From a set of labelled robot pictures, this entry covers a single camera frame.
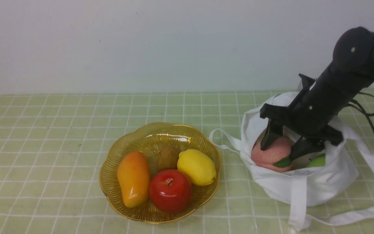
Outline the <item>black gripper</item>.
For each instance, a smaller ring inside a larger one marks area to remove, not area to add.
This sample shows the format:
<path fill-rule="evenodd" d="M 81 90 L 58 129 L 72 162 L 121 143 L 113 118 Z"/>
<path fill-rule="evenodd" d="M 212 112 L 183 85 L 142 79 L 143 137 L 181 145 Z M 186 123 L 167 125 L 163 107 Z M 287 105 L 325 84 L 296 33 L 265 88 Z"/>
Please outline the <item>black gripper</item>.
<path fill-rule="evenodd" d="M 268 118 L 268 125 L 261 140 L 261 150 L 266 151 L 283 136 L 283 126 L 301 137 L 292 145 L 290 160 L 294 161 L 305 155 L 321 152 L 325 141 L 338 145 L 343 141 L 339 130 L 328 123 L 341 109 L 341 104 L 333 106 L 331 95 L 340 97 L 333 86 L 335 77 L 322 74 L 316 80 L 300 74 L 303 88 L 288 106 L 264 104 L 260 110 L 261 118 Z"/>

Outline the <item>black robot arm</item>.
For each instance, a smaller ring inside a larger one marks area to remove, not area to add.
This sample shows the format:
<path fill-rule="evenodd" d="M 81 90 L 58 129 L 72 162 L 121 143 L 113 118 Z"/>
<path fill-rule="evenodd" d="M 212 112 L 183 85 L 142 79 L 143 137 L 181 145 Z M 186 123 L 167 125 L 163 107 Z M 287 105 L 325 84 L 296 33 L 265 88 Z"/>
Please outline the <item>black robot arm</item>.
<path fill-rule="evenodd" d="M 325 142 L 334 146 L 343 142 L 343 132 L 329 122 L 374 83 L 374 32 L 364 27 L 346 31 L 334 46 L 331 63 L 317 79 L 299 76 L 302 89 L 288 106 L 264 104 L 260 110 L 260 117 L 269 119 L 261 150 L 282 137 L 284 127 L 300 136 L 292 146 L 291 161 L 324 150 Z"/>

